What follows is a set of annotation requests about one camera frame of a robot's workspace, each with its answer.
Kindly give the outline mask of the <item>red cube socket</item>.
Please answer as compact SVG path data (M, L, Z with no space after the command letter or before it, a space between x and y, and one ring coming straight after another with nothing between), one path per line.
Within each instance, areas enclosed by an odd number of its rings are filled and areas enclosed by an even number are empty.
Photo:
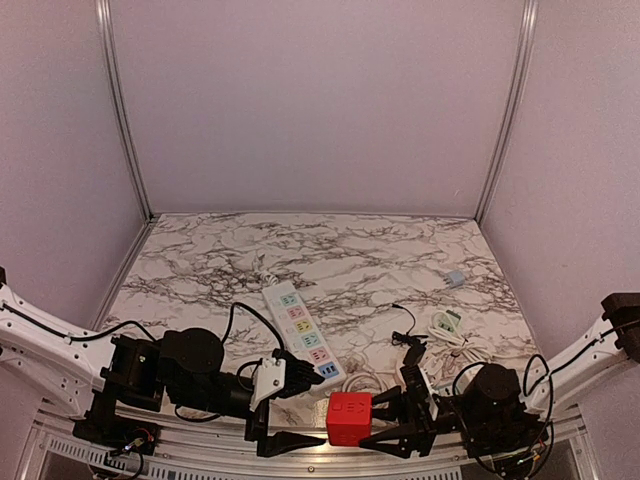
M334 392L329 397L326 430L329 444L358 447L372 430L372 400L368 392Z

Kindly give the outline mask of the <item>pink round power socket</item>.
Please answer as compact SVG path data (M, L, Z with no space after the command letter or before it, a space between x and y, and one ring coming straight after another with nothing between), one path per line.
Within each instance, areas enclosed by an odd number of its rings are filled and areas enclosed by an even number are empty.
M438 383L442 379L444 361L440 357L428 356L420 364L432 382Z

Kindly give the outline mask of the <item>white multicolour power strip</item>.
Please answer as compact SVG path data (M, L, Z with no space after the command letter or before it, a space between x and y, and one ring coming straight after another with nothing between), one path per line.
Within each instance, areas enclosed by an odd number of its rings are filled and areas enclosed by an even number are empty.
M287 350L310 362L324 379L313 390L341 386L346 372L294 285L290 281L269 285L262 295Z

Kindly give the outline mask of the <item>black power adapter with cable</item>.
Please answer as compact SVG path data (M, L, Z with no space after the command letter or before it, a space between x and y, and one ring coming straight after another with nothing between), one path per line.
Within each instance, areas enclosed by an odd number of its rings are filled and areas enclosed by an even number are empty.
M404 333L393 331L391 343L394 346L404 345L408 347L408 350L403 359L404 366L418 366L426 353L429 335L413 333L414 328L417 326L417 319L416 316L408 308L397 303L392 303L391 307L407 313L412 321L411 326Z

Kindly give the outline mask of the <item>light blue plug adapter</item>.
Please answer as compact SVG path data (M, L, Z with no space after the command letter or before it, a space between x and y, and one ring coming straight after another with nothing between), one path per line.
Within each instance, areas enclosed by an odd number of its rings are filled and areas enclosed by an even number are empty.
M463 272L454 270L444 275L444 281L448 288L457 288L466 283L466 277Z

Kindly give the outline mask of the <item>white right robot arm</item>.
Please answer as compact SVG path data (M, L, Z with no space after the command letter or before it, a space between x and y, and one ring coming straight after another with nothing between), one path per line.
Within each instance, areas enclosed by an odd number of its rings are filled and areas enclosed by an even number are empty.
M550 360L533 355L518 373L499 363L475 362L454 379L449 395L430 384L411 348L400 369L402 386L374 397L374 417L394 427L359 441L361 448L400 458L429 455L439 435L458 432L472 459L514 452L529 456L550 439L557 415L587 391L639 364L639 296L612 293L602 316Z

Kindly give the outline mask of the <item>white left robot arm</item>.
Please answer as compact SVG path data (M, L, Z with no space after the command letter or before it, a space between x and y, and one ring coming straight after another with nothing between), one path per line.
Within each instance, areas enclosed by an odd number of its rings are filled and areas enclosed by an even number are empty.
M158 412L165 400L220 417L244 421L244 438L270 458L322 445L314 436L270 434L269 407L323 382L314 366L287 351L284 342L252 361L250 376L226 373L224 341L210 330L167 330L141 337L119 326L82 330L54 317L1 286L1 364L21 374L74 423L75 437L108 447L112 455L153 454L160 427L149 420L119 416L119 403Z

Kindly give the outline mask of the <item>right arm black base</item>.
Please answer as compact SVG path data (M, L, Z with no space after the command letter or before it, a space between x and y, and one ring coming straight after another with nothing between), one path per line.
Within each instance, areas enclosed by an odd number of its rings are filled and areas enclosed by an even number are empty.
M483 461L484 457L512 458L513 463L530 459L545 450L550 432L540 429L481 429L463 435L468 456Z

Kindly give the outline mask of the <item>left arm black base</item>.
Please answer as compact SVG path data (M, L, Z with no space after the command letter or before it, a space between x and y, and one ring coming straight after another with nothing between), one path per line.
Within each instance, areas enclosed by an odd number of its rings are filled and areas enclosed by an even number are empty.
M77 439L109 448L111 456L131 452L152 455L160 426L117 415L116 402L117 398L113 392L95 393L84 418L74 421L72 435Z

